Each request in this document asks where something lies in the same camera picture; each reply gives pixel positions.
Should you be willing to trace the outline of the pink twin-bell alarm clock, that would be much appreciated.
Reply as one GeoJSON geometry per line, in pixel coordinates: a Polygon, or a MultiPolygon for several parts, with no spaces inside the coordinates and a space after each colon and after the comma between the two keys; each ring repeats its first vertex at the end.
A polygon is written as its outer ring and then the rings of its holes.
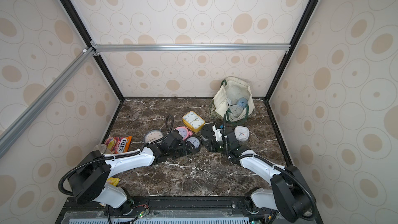
{"type": "Polygon", "coordinates": [[[177,127],[175,130],[178,131],[184,141],[193,135],[193,132],[188,127],[177,127]]]}

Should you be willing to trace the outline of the grey round alarm clock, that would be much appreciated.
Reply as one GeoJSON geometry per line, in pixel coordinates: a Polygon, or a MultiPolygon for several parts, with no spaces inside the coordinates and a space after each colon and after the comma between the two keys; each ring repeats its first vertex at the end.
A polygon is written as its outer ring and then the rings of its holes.
{"type": "Polygon", "coordinates": [[[152,143],[156,142],[164,137],[164,134],[160,130],[152,130],[149,131],[145,136],[144,136],[144,143],[152,143]]]}

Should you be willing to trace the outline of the black twin-bell alarm clock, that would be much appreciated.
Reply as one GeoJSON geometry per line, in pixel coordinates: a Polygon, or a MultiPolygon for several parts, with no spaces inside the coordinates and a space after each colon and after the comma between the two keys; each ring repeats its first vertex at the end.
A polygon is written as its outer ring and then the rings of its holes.
{"type": "Polygon", "coordinates": [[[198,136],[191,136],[186,139],[186,144],[190,149],[190,154],[194,155],[201,150],[202,144],[198,136]]]}

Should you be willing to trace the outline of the white twin-bell alarm clock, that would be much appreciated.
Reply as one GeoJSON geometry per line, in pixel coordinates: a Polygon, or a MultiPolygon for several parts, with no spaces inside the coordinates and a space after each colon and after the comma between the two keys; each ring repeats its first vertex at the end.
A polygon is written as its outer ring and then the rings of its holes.
{"type": "Polygon", "coordinates": [[[244,108],[240,105],[231,105],[228,109],[229,114],[234,118],[239,118],[244,108]]]}

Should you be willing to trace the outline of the blue square orange-hand clock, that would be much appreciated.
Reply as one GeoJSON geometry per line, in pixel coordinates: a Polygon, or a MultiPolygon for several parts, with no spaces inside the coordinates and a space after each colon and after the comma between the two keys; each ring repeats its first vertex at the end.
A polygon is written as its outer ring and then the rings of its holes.
{"type": "Polygon", "coordinates": [[[248,100],[247,100],[246,98],[242,97],[242,98],[240,98],[240,99],[237,101],[236,105],[239,105],[239,106],[241,106],[242,108],[246,108],[246,106],[248,105],[248,100]]]}

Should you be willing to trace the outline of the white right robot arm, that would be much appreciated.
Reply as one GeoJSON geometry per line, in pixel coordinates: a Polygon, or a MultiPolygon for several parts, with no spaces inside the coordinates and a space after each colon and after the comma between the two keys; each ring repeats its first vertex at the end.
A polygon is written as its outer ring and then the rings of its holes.
{"type": "Polygon", "coordinates": [[[232,164],[254,172],[271,186],[270,190],[257,187],[246,193],[244,205],[248,212],[257,214],[269,209],[265,224],[271,224],[278,214],[290,223],[317,219],[316,198],[297,167],[280,166],[259,156],[241,144],[238,134],[225,122],[205,124],[201,136],[208,151],[224,154],[232,164]]]}

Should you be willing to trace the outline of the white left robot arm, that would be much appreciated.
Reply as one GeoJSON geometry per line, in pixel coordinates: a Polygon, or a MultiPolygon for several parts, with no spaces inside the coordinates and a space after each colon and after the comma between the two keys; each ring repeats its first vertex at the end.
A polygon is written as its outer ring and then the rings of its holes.
{"type": "Polygon", "coordinates": [[[200,140],[190,133],[181,135],[173,124],[173,116],[168,115],[168,134],[158,140],[150,140],[136,151],[115,154],[103,154],[99,150],[90,152],[78,166],[61,177],[59,191],[73,196],[77,204],[101,203],[126,215],[133,209],[133,200],[126,189],[108,183],[109,178],[200,151],[200,140]]]}

